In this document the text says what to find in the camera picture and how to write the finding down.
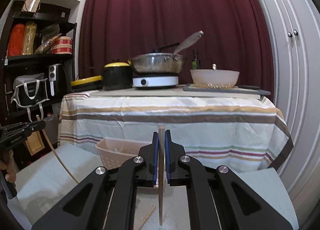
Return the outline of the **person left hand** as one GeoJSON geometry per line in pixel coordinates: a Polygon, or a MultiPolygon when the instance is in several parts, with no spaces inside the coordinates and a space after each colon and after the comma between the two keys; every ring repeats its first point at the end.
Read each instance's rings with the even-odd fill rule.
{"type": "Polygon", "coordinates": [[[14,163],[13,156],[14,156],[14,152],[10,150],[8,152],[8,157],[9,157],[8,161],[7,162],[1,161],[0,163],[1,171],[2,170],[6,171],[5,179],[10,183],[14,183],[16,181],[16,171],[15,171],[15,163],[14,163]]]}

